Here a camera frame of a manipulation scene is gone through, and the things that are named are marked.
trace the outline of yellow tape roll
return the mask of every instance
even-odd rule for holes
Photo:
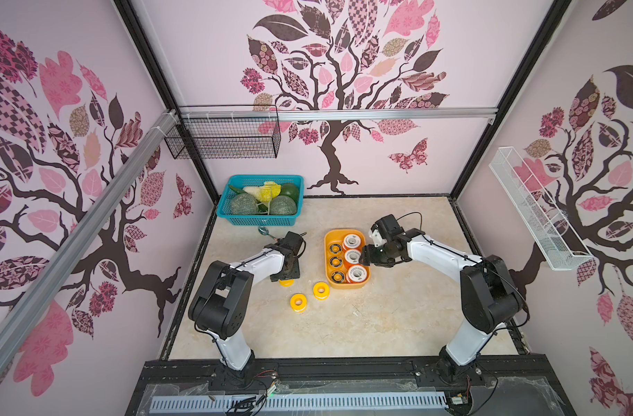
[[[295,294],[291,296],[291,309],[294,312],[301,313],[307,309],[307,298],[303,294]]]
[[[330,287],[323,281],[318,282],[314,285],[314,297],[318,300],[328,299],[330,295]]]

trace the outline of black wire basket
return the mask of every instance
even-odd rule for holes
[[[166,134],[175,159],[276,158],[277,107],[254,104],[180,107],[182,121]]]

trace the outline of wall-mounted basket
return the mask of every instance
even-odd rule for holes
[[[565,213],[513,147],[500,147],[489,167],[552,270],[573,270],[593,258]],[[516,169],[527,177],[521,179]]]
[[[166,134],[175,159],[276,158],[280,130],[276,106],[185,106],[184,124]]]

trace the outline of butterfly decal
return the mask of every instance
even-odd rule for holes
[[[413,151],[411,154],[405,153],[393,153],[390,156],[391,161],[399,163],[400,169],[404,169],[405,172],[409,173],[409,169],[413,167],[413,163],[416,164],[427,164],[428,156],[425,154],[425,150],[428,148],[428,139],[424,138],[417,145],[413,147]]]
[[[180,175],[175,174],[175,182],[178,184],[178,192],[180,193],[180,201],[173,210],[173,218],[178,218],[182,215],[189,215],[191,213],[191,204],[189,200],[194,195],[194,191],[191,187],[185,185],[185,181],[180,178]]]

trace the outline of beige table surface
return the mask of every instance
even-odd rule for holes
[[[306,198],[293,227],[270,227],[283,237],[286,231],[307,232],[307,248],[300,259],[300,279],[281,287],[265,279],[252,289],[242,331],[259,358],[367,357],[437,355],[462,322],[460,288],[454,280],[424,263],[410,262],[392,269],[371,267],[370,280],[354,290],[332,289],[327,300],[312,295],[318,281],[326,281],[324,237],[335,228],[356,228],[367,236],[381,217],[408,212],[423,214],[423,230],[436,240],[462,251],[469,245],[445,197]],[[400,220],[405,229],[417,228],[419,217]],[[261,251],[272,239],[256,227],[233,226],[217,218],[196,288],[211,262],[235,262]],[[289,299],[307,297],[307,310],[293,312]],[[483,354],[517,354],[507,331],[501,331]],[[194,331],[185,312],[170,359],[217,358],[211,338]]]

